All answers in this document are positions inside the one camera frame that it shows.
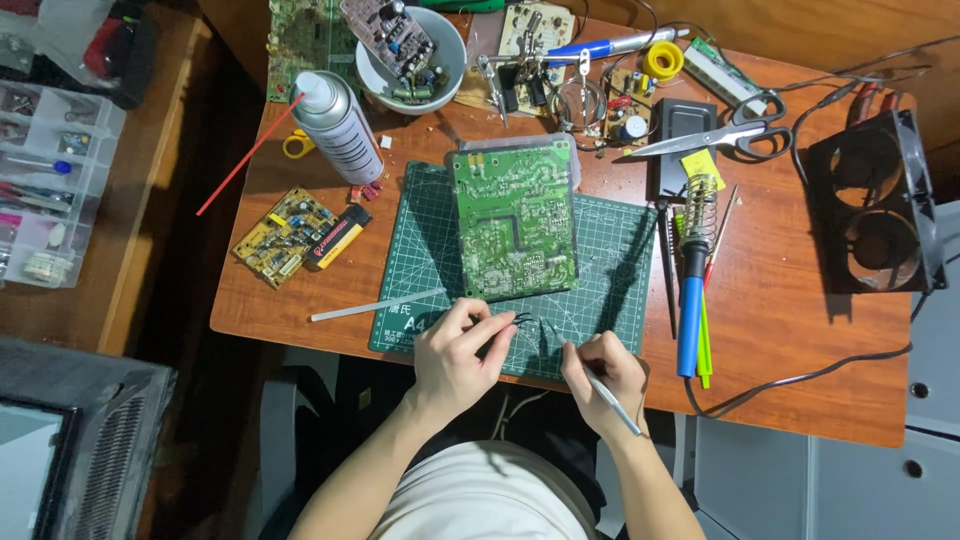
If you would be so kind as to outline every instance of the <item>black scissors handle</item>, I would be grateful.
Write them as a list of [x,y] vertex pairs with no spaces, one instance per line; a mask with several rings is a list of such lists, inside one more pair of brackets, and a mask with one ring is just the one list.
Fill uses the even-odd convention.
[[[754,116],[753,112],[748,109],[748,106],[753,102],[759,101],[760,103],[766,102],[766,105],[773,105],[774,111],[769,114],[762,114],[760,116],[748,117],[749,113],[751,116]],[[793,132],[789,128],[783,128],[779,126],[771,126],[775,120],[780,120],[786,115],[786,104],[783,103],[783,100],[777,94],[770,92],[760,92],[757,95],[747,98],[745,101],[740,102],[736,108],[733,110],[733,114],[730,118],[730,123],[734,126],[743,126],[746,124],[761,122],[763,124],[763,132],[757,135],[742,136],[736,140],[735,146],[742,154],[753,158],[754,160],[769,160],[770,158],[775,158],[777,156],[782,156],[790,151],[790,147],[793,146]],[[750,143],[756,142],[759,140],[770,140],[774,144],[774,149],[768,154],[755,152],[750,148]]]

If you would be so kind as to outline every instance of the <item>person's left hand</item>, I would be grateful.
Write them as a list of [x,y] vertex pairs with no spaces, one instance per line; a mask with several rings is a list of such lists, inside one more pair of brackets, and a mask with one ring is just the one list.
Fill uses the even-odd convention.
[[[407,398],[441,430],[490,390],[516,334],[516,313],[490,315],[482,300],[461,298],[414,342],[417,382]],[[477,351],[490,338],[483,357]]]

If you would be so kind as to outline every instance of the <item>yellow scissors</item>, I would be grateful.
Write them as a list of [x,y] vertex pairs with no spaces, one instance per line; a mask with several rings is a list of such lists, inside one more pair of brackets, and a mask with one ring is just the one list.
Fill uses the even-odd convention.
[[[296,154],[291,153],[287,148],[291,142],[298,142],[300,144],[300,151]],[[287,139],[283,141],[283,153],[291,160],[299,160],[314,148],[317,148],[317,145],[306,136],[303,130],[295,130],[293,135],[288,136]]]

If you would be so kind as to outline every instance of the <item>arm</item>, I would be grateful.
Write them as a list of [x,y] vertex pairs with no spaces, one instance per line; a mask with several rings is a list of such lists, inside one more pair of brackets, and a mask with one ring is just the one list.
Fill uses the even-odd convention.
[[[585,362],[602,367],[599,379],[628,412],[636,412],[643,431],[633,436],[623,420],[590,385]],[[643,419],[646,374],[642,360],[630,354],[611,331],[597,334],[579,350],[564,345],[564,379],[587,424],[611,449],[620,475],[627,530],[632,540],[704,539],[697,518],[654,449]]]
[[[470,316],[479,319],[473,324]],[[410,460],[430,437],[475,404],[497,381],[516,334],[512,311],[490,315],[460,299],[417,337],[417,382],[400,405],[317,490],[288,540],[362,540],[383,516]],[[487,355],[476,352],[493,338]]]

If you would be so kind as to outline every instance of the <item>white bowl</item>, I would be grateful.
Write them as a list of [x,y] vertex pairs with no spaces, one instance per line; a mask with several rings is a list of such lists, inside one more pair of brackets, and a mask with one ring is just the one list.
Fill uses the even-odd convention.
[[424,105],[404,105],[385,97],[391,95],[394,88],[403,88],[403,85],[360,41],[357,42],[356,51],[357,72],[367,90],[388,109],[403,114],[427,114],[449,103],[460,88],[467,69],[467,47],[456,27],[443,15],[416,6],[408,6],[407,11],[437,45],[430,63],[441,66],[450,76],[443,93],[434,95],[433,100]]

